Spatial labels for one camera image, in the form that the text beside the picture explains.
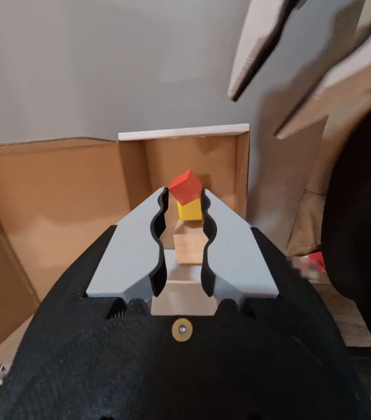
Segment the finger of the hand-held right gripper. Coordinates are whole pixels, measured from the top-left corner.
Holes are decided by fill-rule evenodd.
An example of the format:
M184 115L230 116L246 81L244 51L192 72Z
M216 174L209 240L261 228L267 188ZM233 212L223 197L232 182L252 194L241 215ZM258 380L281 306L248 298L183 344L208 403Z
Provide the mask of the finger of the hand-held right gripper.
M371 90L371 25L364 37L325 76L280 124L274 136L285 139L328 115L334 105Z
M252 0L232 67L228 97L237 102L276 48L293 10L303 0Z

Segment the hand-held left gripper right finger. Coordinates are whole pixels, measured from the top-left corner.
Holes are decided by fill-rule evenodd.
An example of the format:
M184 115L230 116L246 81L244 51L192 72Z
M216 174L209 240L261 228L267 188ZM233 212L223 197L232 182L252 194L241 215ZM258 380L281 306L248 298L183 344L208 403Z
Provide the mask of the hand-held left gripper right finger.
M201 194L207 237L201 285L217 301L277 298L279 291L251 225L208 189Z

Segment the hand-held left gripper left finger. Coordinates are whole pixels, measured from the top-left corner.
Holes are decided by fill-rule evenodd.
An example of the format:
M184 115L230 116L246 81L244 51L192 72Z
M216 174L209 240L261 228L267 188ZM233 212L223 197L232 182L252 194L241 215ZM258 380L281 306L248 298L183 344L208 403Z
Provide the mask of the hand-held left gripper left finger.
M160 237L168 198L168 188L159 188L120 220L86 290L88 297L151 300L161 294L167 268Z

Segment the red wooden block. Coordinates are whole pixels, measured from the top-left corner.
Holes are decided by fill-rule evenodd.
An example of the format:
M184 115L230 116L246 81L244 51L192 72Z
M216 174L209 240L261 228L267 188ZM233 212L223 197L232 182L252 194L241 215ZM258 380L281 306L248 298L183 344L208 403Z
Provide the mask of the red wooden block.
M181 206L199 199L202 189L202 183L190 169L175 177L168 187L169 192Z

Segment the white cardboard box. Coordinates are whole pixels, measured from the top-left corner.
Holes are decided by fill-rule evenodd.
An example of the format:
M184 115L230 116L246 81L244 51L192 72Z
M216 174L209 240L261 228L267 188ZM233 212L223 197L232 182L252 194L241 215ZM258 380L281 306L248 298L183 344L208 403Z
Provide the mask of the white cardboard box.
M246 218L248 123L0 144L0 365L74 260L191 169Z

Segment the grey desk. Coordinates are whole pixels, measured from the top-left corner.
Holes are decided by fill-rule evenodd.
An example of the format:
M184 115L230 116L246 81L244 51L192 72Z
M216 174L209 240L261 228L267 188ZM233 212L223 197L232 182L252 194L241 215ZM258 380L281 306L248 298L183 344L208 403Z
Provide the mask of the grey desk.
M227 90L250 1L0 1L0 143L249 123L249 222L281 250L298 196L292 146L267 124L325 46L330 1L303 1L236 103Z

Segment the light wooden block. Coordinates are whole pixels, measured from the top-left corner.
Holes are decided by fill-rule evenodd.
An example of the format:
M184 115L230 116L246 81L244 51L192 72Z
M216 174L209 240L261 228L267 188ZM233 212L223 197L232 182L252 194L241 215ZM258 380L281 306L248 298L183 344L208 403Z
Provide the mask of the light wooden block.
M173 234L175 258L181 265L201 265L208 238L203 232L204 221L178 220Z

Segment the yellow wooden block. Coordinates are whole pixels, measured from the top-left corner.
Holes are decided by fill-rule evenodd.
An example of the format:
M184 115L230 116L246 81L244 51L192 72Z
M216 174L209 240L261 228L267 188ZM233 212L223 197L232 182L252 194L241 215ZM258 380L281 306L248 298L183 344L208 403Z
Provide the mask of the yellow wooden block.
M177 201L177 207L179 220L181 221L199 221L203 219L200 197L185 205L181 205L181 203Z

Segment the person's beige trousers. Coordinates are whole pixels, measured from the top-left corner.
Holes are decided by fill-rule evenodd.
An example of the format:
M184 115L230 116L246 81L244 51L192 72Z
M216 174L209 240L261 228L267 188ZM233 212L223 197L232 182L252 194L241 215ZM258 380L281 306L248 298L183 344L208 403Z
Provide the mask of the person's beige trousers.
M325 199L324 195L304 191L286 247L287 256L305 256L320 249Z

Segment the small red packet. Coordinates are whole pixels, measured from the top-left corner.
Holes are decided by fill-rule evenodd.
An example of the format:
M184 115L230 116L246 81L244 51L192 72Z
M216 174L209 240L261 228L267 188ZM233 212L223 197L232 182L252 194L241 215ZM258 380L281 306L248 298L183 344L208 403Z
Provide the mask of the small red packet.
M323 259L322 252L315 252L308 255L309 264L312 267L315 267L317 272L325 273L325 263Z

